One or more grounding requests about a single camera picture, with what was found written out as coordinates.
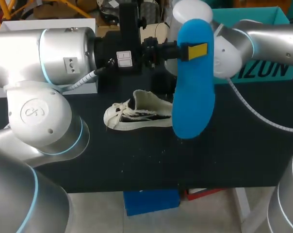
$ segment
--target cardboard box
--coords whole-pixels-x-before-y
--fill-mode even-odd
[[[213,19],[232,27],[242,19],[266,24],[287,24],[289,20],[279,7],[213,9]],[[249,61],[232,81],[234,83],[266,82],[293,79],[293,66],[266,61]],[[214,78],[214,83],[227,83]]]
[[[89,27],[94,33],[97,32],[96,21],[93,18],[77,19],[47,19],[47,20],[25,20],[25,21],[5,21],[0,27],[1,32],[45,29],[45,28],[71,28],[71,27]],[[98,92],[98,83],[86,83],[83,86],[65,92],[64,95],[74,94],[92,94]],[[6,97],[6,93],[0,88],[0,98]]]

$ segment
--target blue insole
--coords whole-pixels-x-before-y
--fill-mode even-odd
[[[213,112],[213,32],[209,23],[201,19],[186,22],[178,34],[182,43],[207,43],[207,55],[188,62],[178,60],[178,79],[175,90],[172,124],[175,134],[182,139],[198,136],[207,126]]]

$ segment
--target cable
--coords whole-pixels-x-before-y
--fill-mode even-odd
[[[93,70],[92,72],[90,72],[89,74],[86,74],[83,78],[81,78],[79,81],[77,81],[75,84],[71,85],[71,86],[65,86],[64,88],[62,88],[62,91],[72,91],[74,89],[77,89],[78,87],[82,86],[83,84],[87,83],[89,80],[91,79],[95,79],[95,82],[98,80],[98,75],[95,74],[95,71]]]
[[[240,94],[240,92],[237,90],[237,88],[235,87],[235,85],[233,84],[233,82],[231,81],[231,79],[227,79],[229,85],[232,87],[232,89],[234,90],[235,94],[237,95],[237,97],[243,102],[243,104],[247,107],[247,109],[249,109],[257,118],[259,118],[260,120],[264,121],[265,123],[276,127],[280,130],[284,130],[284,131],[288,131],[288,132],[292,132],[293,133],[293,128],[288,128],[282,125],[278,125],[268,119],[266,119],[265,117],[263,117],[261,114],[259,114],[257,111],[255,111],[248,103],[247,101],[245,101],[245,99],[243,98],[243,96]]]

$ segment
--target white label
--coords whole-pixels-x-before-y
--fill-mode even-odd
[[[122,52],[116,52],[117,59],[128,59],[131,58],[131,52],[130,51],[122,51]]]
[[[110,4],[113,8],[116,8],[116,7],[119,6],[118,2],[115,1],[115,0],[109,1],[109,4]]]
[[[118,67],[131,67],[131,66],[132,66],[131,59],[118,60]]]

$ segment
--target table surface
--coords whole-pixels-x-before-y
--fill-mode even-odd
[[[135,89],[149,90],[150,75],[112,77],[100,81],[100,94],[66,97],[88,124],[89,146],[73,160],[36,169],[69,193],[277,185],[293,155],[293,133],[257,119],[228,84],[215,86],[213,116],[195,139],[178,139],[172,128],[107,129],[105,110]],[[293,80],[236,86],[263,116],[293,127]],[[0,129],[7,123],[0,99]]]

